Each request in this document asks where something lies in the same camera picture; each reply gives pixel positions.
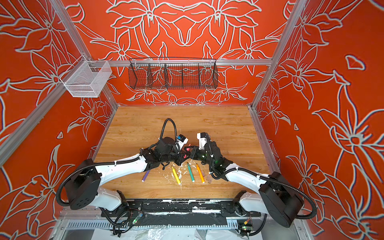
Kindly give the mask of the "yellow marker pen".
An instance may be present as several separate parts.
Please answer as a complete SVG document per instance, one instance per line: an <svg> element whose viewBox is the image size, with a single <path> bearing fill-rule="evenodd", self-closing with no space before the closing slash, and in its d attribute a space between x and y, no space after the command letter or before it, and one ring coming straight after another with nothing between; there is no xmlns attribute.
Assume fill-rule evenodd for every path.
<svg viewBox="0 0 384 240"><path fill-rule="evenodd" d="M179 178L179 176L178 176L178 174L177 174L177 172L176 172L176 169L175 169L173 166L172 166L172 172L173 172L173 175L174 175L174 177L175 177L175 179L176 179L178 185L181 185L180 178Z"/></svg>

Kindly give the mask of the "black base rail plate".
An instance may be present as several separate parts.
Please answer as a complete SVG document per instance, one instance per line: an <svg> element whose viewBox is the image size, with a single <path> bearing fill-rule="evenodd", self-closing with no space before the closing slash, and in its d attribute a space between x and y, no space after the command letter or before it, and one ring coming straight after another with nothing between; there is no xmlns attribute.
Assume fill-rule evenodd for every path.
<svg viewBox="0 0 384 240"><path fill-rule="evenodd" d="M102 217L115 218L125 210L133 214L151 215L216 214L223 217L261 217L258 212L246 212L232 199L130 199L114 211L105 210Z"/></svg>

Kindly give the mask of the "purple marker pen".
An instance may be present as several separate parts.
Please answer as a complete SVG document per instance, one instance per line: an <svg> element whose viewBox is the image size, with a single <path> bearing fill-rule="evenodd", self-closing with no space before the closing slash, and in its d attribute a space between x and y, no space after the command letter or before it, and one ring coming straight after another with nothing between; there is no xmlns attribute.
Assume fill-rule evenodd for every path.
<svg viewBox="0 0 384 240"><path fill-rule="evenodd" d="M145 182L145 181L146 181L146 179L147 179L149 173L150 173L150 170L146 171L145 175L144 175L143 178L142 178L142 182Z"/></svg>

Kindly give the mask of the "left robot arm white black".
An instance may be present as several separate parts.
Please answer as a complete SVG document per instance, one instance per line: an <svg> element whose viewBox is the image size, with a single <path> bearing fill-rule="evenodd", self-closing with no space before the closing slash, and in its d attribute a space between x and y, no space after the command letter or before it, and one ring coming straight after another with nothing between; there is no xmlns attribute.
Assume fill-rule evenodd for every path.
<svg viewBox="0 0 384 240"><path fill-rule="evenodd" d="M123 204L124 195L118 191L110 191L103 185L136 173L148 172L159 166L166 167L174 162L181 165L186 159L183 151L188 139L179 135L176 139L165 137L140 153L113 162L95 163L91 159L69 174L60 184L56 192L56 201L60 206L79 210L86 206L114 211Z"/></svg>

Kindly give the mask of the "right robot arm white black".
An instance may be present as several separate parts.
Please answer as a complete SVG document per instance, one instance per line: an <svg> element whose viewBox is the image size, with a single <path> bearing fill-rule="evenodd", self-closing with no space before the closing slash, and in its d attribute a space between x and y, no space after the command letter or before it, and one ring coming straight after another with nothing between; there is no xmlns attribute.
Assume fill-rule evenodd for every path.
<svg viewBox="0 0 384 240"><path fill-rule="evenodd" d="M286 228L295 219L304 218L300 215L304 205L303 193L291 186L280 173L256 173L240 167L221 154L209 154L198 146L185 147L185 150L188 157L209 167L213 179L237 183L258 195L248 192L241 194L239 204L245 211L265 213Z"/></svg>

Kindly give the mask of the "orange marker pen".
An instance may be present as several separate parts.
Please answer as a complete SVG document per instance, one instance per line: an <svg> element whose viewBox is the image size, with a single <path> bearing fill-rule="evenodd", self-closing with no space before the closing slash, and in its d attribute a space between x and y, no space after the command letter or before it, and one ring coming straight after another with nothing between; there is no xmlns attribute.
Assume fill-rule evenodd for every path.
<svg viewBox="0 0 384 240"><path fill-rule="evenodd" d="M198 173L199 173L200 180L201 180L201 182L204 184L204 183L205 183L205 179L204 179L202 170L201 170L201 168L200 168L200 166L199 166L198 164L196 164L196 168L197 168L197 171L198 171Z"/></svg>

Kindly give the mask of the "green marker pen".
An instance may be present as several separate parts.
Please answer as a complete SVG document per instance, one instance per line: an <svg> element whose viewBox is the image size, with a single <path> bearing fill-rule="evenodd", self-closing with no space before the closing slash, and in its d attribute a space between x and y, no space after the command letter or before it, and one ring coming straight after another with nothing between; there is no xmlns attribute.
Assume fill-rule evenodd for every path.
<svg viewBox="0 0 384 240"><path fill-rule="evenodd" d="M195 178L194 178L194 174L193 174L193 171L192 171L190 163L187 163L187 168L188 168L188 171L189 171L189 174L190 174L190 177L191 177L191 181L192 181L192 183L194 183L195 182Z"/></svg>

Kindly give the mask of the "clear plastic bin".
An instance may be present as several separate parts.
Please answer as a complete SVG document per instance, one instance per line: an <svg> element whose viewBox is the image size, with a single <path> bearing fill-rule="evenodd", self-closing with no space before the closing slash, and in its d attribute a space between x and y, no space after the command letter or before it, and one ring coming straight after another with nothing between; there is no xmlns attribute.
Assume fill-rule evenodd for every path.
<svg viewBox="0 0 384 240"><path fill-rule="evenodd" d="M88 61L80 61L60 81L74 98L97 98L111 74L108 61L101 61L100 67L92 67Z"/></svg>

